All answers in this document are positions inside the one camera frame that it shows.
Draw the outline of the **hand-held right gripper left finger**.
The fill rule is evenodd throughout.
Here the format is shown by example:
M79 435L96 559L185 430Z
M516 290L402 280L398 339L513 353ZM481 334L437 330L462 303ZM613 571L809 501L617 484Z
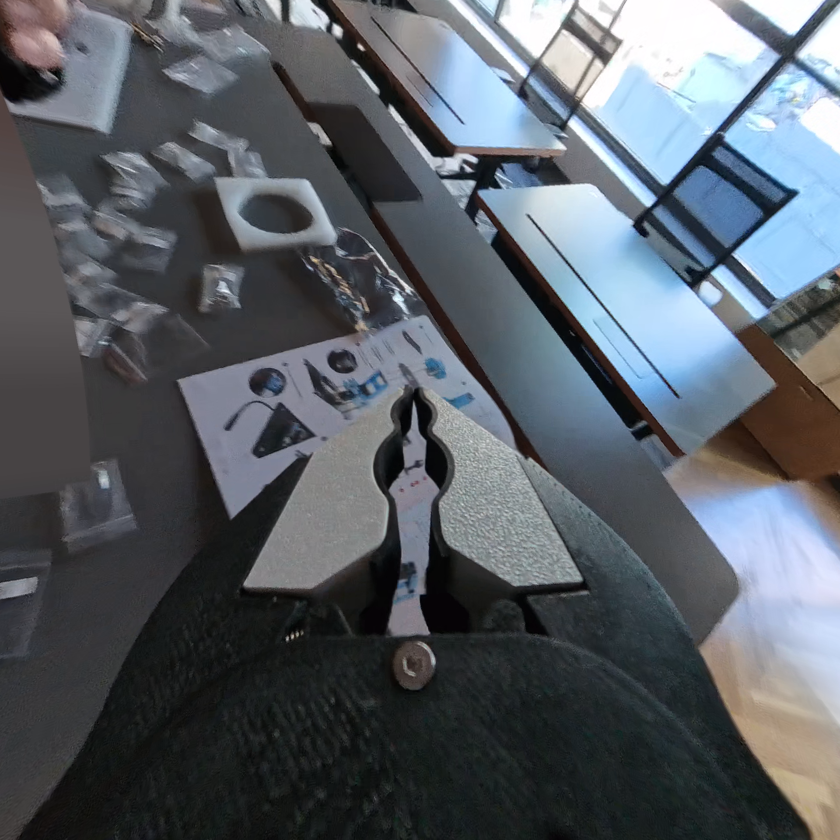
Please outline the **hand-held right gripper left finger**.
M402 563L391 485L404 468L414 393L387 395L306 460L245 593L329 603L354 633L386 633Z

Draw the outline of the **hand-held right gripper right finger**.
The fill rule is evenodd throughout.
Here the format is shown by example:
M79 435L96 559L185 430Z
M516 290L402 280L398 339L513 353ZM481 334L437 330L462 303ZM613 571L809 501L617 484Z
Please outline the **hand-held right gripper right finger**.
M421 608L432 634L479 630L491 607L585 589L527 460L437 393L416 390L430 507Z

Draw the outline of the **printed instruction booklet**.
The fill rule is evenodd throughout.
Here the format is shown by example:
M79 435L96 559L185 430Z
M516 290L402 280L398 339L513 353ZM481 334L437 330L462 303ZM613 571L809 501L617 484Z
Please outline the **printed instruction booklet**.
M230 518L294 459L404 387L427 387L515 448L507 419L430 318L352 333L178 382Z

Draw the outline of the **person's left hand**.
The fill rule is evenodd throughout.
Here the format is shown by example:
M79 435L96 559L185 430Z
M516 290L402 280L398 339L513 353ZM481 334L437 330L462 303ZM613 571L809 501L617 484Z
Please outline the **person's left hand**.
M39 70L64 64L59 36L70 17L68 1L2 1L2 41L9 54Z

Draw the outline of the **black crinkled plastic bag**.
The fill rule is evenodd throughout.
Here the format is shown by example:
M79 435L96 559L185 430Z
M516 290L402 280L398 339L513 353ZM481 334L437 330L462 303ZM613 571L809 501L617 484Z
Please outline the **black crinkled plastic bag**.
M333 245L308 245L297 252L357 333L378 333L428 314L417 291L353 230L338 227Z

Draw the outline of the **black mesh chair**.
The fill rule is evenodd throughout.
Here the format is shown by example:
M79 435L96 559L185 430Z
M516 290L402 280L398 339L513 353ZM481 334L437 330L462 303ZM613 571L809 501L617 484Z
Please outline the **black mesh chair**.
M633 225L697 289L798 194L718 132Z
M546 126L562 139L583 99L622 45L610 24L575 1L520 82L518 96L545 110Z

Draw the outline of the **large glass window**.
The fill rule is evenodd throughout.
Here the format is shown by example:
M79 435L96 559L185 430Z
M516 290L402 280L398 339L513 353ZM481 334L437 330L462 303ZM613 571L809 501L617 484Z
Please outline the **large glass window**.
M839 253L838 2L578 2L619 41L581 116L651 190L716 132L795 193L736 257L787 297Z

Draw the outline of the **white foam pad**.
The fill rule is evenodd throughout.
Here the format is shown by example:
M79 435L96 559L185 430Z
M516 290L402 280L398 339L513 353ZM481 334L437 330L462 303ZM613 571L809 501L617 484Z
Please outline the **white foam pad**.
M6 105L13 115L109 135L128 68L131 26L120 18L80 6L62 39L64 80L35 101Z

